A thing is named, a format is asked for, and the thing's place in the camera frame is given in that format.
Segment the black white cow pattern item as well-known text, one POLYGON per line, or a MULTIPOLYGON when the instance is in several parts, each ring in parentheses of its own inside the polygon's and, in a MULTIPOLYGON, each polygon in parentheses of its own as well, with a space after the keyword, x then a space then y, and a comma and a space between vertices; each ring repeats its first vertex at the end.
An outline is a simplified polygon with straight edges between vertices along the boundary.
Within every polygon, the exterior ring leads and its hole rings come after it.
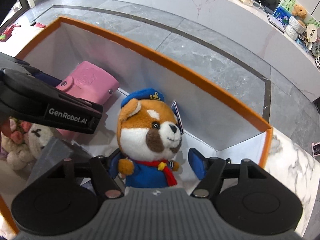
POLYGON ((320 70, 320 56, 318 56, 318 57, 315 59, 315 66, 317 67, 318 70, 320 70))

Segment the pink snap wallet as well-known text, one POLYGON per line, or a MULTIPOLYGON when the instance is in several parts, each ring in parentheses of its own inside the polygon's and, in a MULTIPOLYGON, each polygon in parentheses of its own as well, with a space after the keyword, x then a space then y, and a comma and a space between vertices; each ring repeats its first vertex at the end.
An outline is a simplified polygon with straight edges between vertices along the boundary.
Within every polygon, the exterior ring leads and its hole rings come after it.
POLYGON ((57 89, 75 97, 103 105, 119 88, 119 82, 102 68, 84 61, 69 74, 57 89))

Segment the black gift box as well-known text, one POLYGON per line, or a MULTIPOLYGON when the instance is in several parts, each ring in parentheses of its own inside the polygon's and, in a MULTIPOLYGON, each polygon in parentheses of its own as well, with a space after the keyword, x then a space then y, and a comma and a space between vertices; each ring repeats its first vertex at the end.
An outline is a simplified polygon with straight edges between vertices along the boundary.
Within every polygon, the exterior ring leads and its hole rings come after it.
POLYGON ((71 158, 74 163, 84 163, 91 159, 91 156, 80 146, 51 137, 48 144, 41 151, 40 158, 35 162, 26 186, 29 186, 49 169, 67 158, 71 158))

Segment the orange storage box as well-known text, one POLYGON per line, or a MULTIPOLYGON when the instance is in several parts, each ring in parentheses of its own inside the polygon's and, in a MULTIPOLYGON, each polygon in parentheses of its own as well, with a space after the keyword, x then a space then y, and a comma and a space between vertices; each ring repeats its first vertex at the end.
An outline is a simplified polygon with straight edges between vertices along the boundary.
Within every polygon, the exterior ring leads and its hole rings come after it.
POLYGON ((116 129, 120 101, 154 88, 176 101, 184 135, 181 188, 137 189, 108 198, 118 185, 108 159, 68 166, 64 161, 37 178, 12 202, 18 239, 273 239, 280 209, 277 184, 264 170, 272 127, 225 90, 191 69, 141 44, 94 25, 59 18, 19 57, 55 77, 91 59, 120 83, 91 139, 116 129), (208 159, 202 180, 188 163, 196 148, 208 159))

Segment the green blue picture card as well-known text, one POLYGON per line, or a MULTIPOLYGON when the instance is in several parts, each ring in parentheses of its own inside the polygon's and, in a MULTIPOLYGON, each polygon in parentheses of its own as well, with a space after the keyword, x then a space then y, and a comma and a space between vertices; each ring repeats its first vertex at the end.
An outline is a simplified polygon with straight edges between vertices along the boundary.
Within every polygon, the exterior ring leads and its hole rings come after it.
MULTIPOLYGON (((281 0, 272 16, 279 20, 283 26, 289 24, 289 18, 292 16, 295 5, 300 5, 297 0, 281 0)), ((314 24, 319 28, 319 21, 317 21, 310 12, 306 11, 306 18, 303 20, 305 25, 314 24)))

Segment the red feather toy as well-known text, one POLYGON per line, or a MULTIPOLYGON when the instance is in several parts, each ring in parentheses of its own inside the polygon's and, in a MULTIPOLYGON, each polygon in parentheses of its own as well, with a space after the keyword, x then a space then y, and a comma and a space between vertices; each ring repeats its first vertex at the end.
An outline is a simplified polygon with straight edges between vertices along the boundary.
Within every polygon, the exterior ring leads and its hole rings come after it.
POLYGON ((19 27, 21 27, 21 25, 19 24, 12 24, 9 27, 7 27, 0 34, 0 42, 6 42, 12 36, 12 32, 14 31, 14 29, 19 27))

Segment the teddy bear on shelf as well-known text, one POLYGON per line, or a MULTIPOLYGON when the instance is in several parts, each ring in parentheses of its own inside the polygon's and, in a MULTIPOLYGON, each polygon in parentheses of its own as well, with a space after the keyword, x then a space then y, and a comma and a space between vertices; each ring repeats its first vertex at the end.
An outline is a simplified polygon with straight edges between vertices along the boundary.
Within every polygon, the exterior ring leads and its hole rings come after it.
POLYGON ((304 23, 304 20, 307 16, 306 9, 301 6, 300 4, 296 3, 293 7, 292 16, 296 18, 296 20, 304 27, 306 28, 306 25, 304 23))

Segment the cream bear plush with flowers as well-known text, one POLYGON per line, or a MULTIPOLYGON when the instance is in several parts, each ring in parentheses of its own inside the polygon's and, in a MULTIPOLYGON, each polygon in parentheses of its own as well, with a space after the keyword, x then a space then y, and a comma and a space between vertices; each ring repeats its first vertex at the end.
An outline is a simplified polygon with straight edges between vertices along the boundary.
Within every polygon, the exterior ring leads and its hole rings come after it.
POLYGON ((24 169, 41 156, 53 137, 49 127, 9 118, 10 135, 1 134, 1 159, 14 171, 24 169))

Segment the white woven pots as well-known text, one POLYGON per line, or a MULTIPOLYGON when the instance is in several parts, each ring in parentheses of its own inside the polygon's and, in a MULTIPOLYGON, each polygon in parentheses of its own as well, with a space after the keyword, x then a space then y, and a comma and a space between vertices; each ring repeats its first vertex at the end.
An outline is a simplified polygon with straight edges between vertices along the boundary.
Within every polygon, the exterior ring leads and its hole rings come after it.
POLYGON ((301 20, 296 19, 294 16, 289 18, 289 24, 286 26, 285 32, 291 39, 296 40, 305 31, 306 26, 301 20))

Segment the fox plush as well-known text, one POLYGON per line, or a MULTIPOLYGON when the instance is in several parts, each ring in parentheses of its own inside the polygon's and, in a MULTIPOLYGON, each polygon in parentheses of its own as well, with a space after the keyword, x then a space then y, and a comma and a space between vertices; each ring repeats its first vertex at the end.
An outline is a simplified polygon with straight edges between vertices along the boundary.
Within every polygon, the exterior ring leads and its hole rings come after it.
POLYGON ((159 91, 141 89, 121 102, 117 143, 124 155, 117 170, 125 177, 125 186, 151 189, 178 184, 174 173, 180 165, 174 157, 182 135, 173 110, 159 91))

